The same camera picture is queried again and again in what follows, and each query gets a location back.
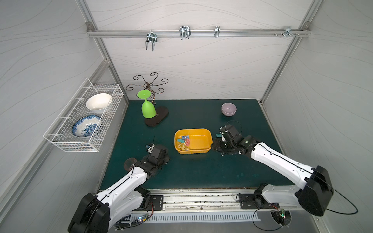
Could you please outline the yellow plastic storage box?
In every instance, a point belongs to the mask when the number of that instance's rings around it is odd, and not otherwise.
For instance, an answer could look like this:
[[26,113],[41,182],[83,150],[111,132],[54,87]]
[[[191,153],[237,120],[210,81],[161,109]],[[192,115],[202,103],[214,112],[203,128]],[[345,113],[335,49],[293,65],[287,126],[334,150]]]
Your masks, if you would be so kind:
[[211,150],[212,135],[208,129],[182,129],[174,135],[174,147],[179,154],[207,153]]

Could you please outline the green table mat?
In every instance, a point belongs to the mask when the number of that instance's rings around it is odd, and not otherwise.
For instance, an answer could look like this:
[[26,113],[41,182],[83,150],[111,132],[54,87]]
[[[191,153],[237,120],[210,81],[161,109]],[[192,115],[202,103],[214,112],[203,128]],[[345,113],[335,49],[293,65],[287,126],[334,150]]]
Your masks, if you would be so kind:
[[130,101],[109,164],[101,184],[106,189],[127,172],[129,158],[142,159],[149,143],[168,149],[170,161],[156,176],[144,183],[146,189],[238,188],[261,183],[289,185],[290,181],[267,166],[241,155],[221,155],[213,150],[202,154],[179,154],[174,134],[181,129],[205,128],[215,136],[226,123],[243,136],[253,136],[275,150],[279,145],[256,100],[232,100],[237,112],[227,117],[221,112],[222,100],[158,100],[169,115],[157,126],[148,127],[141,113],[142,101]]

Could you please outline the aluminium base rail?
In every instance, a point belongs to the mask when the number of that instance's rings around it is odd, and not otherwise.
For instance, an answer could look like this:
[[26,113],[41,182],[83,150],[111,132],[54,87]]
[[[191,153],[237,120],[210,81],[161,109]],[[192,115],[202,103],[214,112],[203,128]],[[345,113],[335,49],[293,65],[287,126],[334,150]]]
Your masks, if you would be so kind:
[[[163,209],[157,212],[228,212],[240,211],[236,196],[253,194],[256,189],[150,189],[151,195],[163,195]],[[280,208],[302,210],[298,201],[279,203]]]

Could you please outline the round circuit board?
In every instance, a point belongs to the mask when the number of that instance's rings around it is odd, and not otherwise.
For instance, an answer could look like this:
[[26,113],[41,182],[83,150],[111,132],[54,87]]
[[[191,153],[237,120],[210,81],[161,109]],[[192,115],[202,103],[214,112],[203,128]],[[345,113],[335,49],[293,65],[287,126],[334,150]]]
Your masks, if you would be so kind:
[[289,226],[291,224],[291,213],[290,211],[270,211],[274,221],[281,226]]

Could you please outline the black metal cup stand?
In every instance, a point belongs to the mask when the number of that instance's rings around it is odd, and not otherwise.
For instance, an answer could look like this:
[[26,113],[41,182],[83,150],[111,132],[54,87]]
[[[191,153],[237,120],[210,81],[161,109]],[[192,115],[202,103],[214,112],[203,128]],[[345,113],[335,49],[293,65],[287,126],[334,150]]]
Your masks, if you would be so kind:
[[163,85],[165,85],[169,82],[169,80],[167,78],[163,78],[163,79],[160,80],[161,81],[160,84],[154,84],[154,82],[157,80],[158,76],[159,76],[158,72],[150,73],[150,77],[152,77],[153,79],[149,82],[142,75],[135,75],[133,77],[133,80],[137,81],[137,80],[141,79],[144,82],[144,84],[142,84],[142,85],[128,84],[125,88],[126,91],[133,91],[135,87],[141,87],[142,90],[147,89],[147,90],[151,91],[152,95],[148,98],[148,101],[152,102],[152,104],[154,105],[155,110],[156,110],[156,115],[155,115],[155,117],[150,118],[150,119],[144,118],[145,125],[147,125],[148,127],[157,126],[169,114],[169,110],[168,110],[167,107],[156,106],[156,101],[155,101],[156,95],[164,93],[165,90],[164,90]]

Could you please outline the white ceramic bowl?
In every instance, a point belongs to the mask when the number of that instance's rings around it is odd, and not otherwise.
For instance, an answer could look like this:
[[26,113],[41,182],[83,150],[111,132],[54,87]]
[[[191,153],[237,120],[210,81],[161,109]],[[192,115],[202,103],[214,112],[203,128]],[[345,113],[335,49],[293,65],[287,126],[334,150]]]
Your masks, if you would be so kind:
[[88,110],[95,114],[102,114],[111,104],[112,96],[107,93],[100,93],[90,97],[86,102]]

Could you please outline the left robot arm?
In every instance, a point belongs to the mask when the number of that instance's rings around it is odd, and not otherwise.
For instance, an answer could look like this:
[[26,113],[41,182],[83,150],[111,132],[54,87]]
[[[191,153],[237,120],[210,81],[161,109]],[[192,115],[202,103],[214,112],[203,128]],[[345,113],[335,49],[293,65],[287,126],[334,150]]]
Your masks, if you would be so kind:
[[148,155],[134,163],[129,172],[109,188],[88,193],[80,201],[68,226],[69,233],[107,233],[122,218],[150,204],[150,192],[141,187],[170,160],[168,149],[152,144]]

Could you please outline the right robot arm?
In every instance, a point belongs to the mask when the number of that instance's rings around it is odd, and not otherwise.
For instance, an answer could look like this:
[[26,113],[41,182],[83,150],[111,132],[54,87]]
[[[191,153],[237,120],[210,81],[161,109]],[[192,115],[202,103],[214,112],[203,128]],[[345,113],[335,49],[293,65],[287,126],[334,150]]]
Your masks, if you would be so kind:
[[247,155],[289,179],[293,185],[276,188],[266,184],[261,196],[269,203],[298,201],[299,205],[314,216],[323,216],[334,195],[328,171],[317,166],[313,168],[294,161],[270,148],[253,136],[243,137],[233,126],[220,128],[221,136],[211,144],[214,151],[222,154]]

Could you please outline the clear plastic cup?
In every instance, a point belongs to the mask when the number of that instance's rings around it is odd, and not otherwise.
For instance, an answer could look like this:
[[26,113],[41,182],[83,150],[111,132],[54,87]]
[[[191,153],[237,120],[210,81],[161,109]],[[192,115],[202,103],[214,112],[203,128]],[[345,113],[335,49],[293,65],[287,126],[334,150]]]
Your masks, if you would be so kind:
[[123,168],[126,170],[126,171],[130,171],[131,169],[133,169],[134,165],[136,164],[137,162],[137,159],[136,158],[128,158],[124,164],[123,164]]

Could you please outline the green plastic wine glass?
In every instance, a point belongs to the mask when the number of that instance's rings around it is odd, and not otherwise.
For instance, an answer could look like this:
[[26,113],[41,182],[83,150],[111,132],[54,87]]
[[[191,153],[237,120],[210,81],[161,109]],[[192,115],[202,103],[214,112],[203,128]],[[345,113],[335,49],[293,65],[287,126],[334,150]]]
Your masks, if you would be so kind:
[[154,105],[152,104],[152,102],[148,101],[148,98],[151,95],[152,95],[151,91],[149,91],[147,89],[139,91],[137,93],[137,97],[139,99],[144,100],[144,102],[141,106],[141,110],[142,110],[142,114],[143,114],[144,118],[146,118],[146,119],[153,118],[156,115],[156,110],[155,110]]

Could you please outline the double prong metal hook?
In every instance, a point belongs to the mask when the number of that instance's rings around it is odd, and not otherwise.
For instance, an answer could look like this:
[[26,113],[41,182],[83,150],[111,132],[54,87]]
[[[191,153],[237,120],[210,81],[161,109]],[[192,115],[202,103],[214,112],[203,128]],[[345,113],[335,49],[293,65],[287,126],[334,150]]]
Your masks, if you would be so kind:
[[158,41],[157,34],[155,34],[153,32],[149,32],[147,34],[146,41],[145,41],[145,49],[148,50],[149,46],[151,45],[151,49],[152,49],[152,51],[154,51],[155,44],[156,44],[157,41]]

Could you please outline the purple ceramic bowl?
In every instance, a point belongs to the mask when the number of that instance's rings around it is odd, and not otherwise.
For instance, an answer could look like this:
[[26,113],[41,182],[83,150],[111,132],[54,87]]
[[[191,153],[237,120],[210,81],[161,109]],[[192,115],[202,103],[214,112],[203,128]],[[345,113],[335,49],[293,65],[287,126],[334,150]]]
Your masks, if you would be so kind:
[[221,106],[221,112],[227,116],[231,117],[237,112],[237,107],[232,103],[224,103]]

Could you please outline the blue patterned plate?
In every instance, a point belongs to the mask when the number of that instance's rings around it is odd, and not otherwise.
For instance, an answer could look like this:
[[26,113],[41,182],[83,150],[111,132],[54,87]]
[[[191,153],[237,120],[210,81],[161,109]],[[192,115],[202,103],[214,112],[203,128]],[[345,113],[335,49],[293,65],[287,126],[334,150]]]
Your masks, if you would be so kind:
[[72,134],[80,138],[90,137],[100,130],[102,123],[100,116],[85,116],[74,123]]

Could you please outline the aluminium crossbar rail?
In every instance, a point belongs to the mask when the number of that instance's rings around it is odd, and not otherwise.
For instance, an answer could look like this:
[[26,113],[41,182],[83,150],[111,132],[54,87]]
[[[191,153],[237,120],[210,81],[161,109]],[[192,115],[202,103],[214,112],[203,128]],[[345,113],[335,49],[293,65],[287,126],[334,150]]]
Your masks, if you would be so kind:
[[[190,38],[214,38],[215,29],[197,30],[191,29]],[[220,29],[219,38],[251,38],[251,37],[276,37],[274,34],[281,34],[285,29],[259,29],[259,30],[228,30]],[[180,38],[179,30],[97,30],[88,32],[90,38],[146,38],[149,32],[157,34],[158,38]],[[307,37],[311,34],[309,30],[292,29],[299,37]]]

